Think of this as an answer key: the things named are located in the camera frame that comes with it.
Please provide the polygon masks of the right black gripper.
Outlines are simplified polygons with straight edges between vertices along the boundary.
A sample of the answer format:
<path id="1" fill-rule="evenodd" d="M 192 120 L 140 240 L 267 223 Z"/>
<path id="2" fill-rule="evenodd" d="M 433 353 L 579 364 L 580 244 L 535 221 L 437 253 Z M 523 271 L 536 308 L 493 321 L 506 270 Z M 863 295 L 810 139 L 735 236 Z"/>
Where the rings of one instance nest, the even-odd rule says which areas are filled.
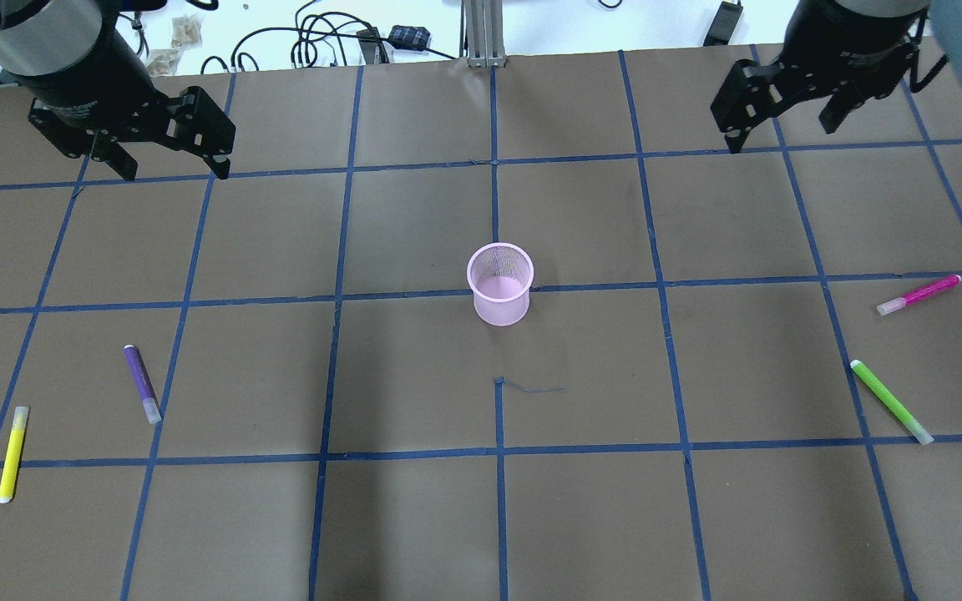
<path id="1" fill-rule="evenodd" d="M 799 1 L 776 62 L 733 62 L 711 101 L 728 151 L 740 153 L 756 127 L 794 104 L 831 95 L 818 122 L 833 134 L 868 100 L 886 98 L 919 53 L 909 30 L 923 16 L 923 1 Z"/>

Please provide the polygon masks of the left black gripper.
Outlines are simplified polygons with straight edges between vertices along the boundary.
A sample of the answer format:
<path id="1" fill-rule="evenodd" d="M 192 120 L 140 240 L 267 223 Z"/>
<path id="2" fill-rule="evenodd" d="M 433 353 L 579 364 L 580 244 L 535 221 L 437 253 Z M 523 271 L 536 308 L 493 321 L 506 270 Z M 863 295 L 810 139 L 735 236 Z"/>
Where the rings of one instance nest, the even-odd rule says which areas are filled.
<path id="1" fill-rule="evenodd" d="M 236 126 L 202 87 L 190 85 L 179 98 L 157 90 L 114 22 L 81 38 L 87 49 L 64 66 L 39 60 L 10 68 L 34 95 L 29 122 L 58 152 L 87 155 L 134 181 L 137 161 L 122 145 L 153 142 L 197 156 L 217 179 L 229 178 Z"/>

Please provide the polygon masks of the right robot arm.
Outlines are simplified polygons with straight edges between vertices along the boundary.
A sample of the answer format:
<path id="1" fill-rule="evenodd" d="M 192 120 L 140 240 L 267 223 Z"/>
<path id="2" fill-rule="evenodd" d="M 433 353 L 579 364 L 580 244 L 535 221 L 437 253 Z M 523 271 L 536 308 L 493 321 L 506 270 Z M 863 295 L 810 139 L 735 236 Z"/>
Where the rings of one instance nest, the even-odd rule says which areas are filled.
<path id="1" fill-rule="evenodd" d="M 823 98 L 835 133 L 852 111 L 902 80 L 919 92 L 950 66 L 962 85 L 962 1 L 799 1 L 771 63 L 736 61 L 711 101 L 727 148 L 791 107 Z"/>

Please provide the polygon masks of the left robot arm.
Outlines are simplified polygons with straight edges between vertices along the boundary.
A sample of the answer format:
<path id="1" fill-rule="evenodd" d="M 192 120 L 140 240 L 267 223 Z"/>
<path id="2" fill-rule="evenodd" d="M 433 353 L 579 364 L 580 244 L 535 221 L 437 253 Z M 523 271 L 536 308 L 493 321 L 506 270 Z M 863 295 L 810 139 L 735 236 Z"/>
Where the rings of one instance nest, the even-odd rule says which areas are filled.
<path id="1" fill-rule="evenodd" d="M 171 98 L 117 29 L 119 1 L 0 1 L 0 66 L 33 95 L 28 119 L 61 154 L 133 181 L 129 142 L 152 142 L 230 174 L 236 128 L 199 85 Z"/>

